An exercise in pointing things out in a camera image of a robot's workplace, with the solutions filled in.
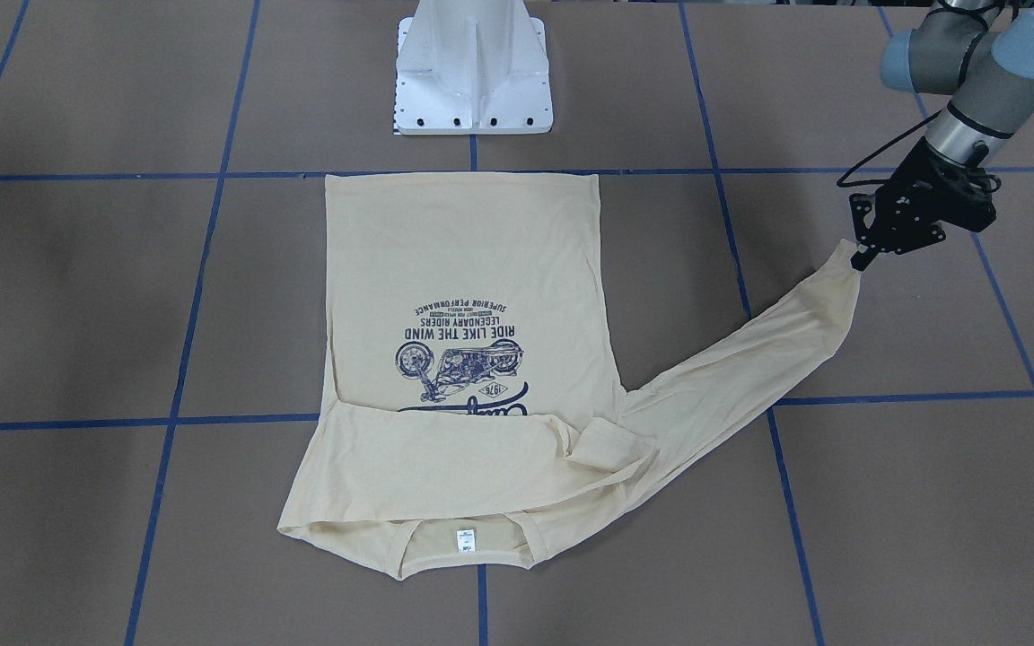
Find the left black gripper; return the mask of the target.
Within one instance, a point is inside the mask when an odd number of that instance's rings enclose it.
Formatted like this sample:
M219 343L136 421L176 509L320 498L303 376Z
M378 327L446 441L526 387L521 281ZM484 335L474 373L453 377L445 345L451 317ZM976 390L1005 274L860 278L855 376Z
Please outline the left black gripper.
M992 195L998 189L998 178L979 165L987 155L987 144L968 144L965 162L957 164L920 139L872 195L850 196L857 244L851 268L862 273L879 254L902 255L939 244L944 223L987 229L996 221Z

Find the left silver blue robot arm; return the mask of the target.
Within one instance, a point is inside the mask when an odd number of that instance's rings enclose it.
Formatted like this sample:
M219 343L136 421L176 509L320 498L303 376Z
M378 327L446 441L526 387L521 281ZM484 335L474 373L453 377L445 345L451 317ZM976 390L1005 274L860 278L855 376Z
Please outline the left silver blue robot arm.
M915 146L870 195L849 197L854 270L939 244L944 224L981 232L1001 181L985 164L1034 114L1034 1L935 1L880 61L890 89L947 103L914 126Z

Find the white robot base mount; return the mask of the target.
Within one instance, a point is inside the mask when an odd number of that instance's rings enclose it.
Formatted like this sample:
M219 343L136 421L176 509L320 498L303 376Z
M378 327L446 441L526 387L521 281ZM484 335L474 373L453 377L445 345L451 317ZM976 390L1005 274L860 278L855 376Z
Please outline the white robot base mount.
M545 24L522 1L420 1L397 28L399 135L536 135L554 125Z

